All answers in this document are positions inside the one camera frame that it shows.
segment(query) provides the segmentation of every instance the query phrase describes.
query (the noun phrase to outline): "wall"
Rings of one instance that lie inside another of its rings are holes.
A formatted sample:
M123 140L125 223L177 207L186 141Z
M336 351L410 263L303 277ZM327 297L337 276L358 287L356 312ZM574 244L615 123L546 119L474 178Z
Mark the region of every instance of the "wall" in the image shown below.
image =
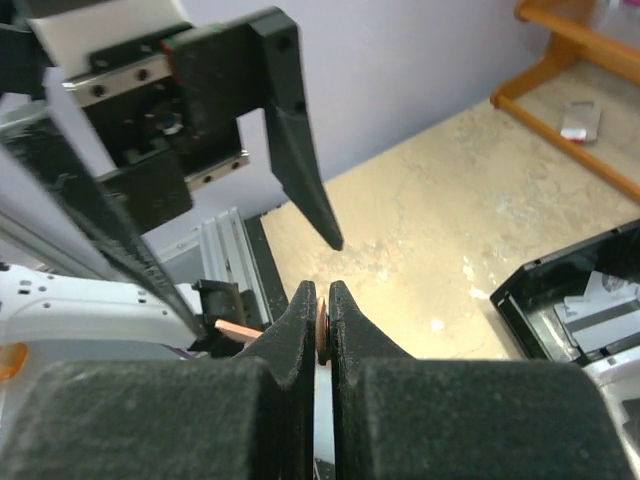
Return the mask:
M224 21L275 2L183 0L196 24ZM308 108L324 178L331 178L486 98L501 81L542 52L544 32L513 18L515 0L280 0L301 27ZM96 174L110 164L95 135L48 78L56 116ZM15 105L15 99L4 108ZM196 194L188 214L149 234L154 246L178 240L216 212L238 206L245 216L285 198L268 170L261 114L241 121L252 164ZM0 157L0 169L7 159ZM34 209L62 225L28 179L0 177Z

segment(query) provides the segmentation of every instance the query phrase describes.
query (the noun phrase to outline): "table surface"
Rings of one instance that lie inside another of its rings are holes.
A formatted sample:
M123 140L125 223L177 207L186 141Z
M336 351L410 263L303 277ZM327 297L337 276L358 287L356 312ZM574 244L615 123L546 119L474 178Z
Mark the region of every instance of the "table surface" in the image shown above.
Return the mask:
M419 358L518 358L489 295L520 265L640 207L488 101L328 182L345 238L327 247L292 204L263 226L287 296L344 280Z

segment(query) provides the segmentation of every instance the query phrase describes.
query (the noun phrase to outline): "black tray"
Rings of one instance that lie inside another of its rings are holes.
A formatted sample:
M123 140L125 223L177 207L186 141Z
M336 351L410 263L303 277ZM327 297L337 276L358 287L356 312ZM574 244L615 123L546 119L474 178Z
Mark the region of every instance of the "black tray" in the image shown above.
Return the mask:
M593 270L640 283L640 220L523 265L491 295L529 358L584 366L640 345L640 335L594 352L569 342L553 305L582 295Z

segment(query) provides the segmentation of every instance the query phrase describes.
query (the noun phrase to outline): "table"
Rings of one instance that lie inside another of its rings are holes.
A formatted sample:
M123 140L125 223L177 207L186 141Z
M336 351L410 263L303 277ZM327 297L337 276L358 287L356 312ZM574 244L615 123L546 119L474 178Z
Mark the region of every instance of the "table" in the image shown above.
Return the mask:
M287 296L344 280L419 358L518 358L489 295L520 265L640 207L488 101L328 182L332 251L292 204L263 217Z

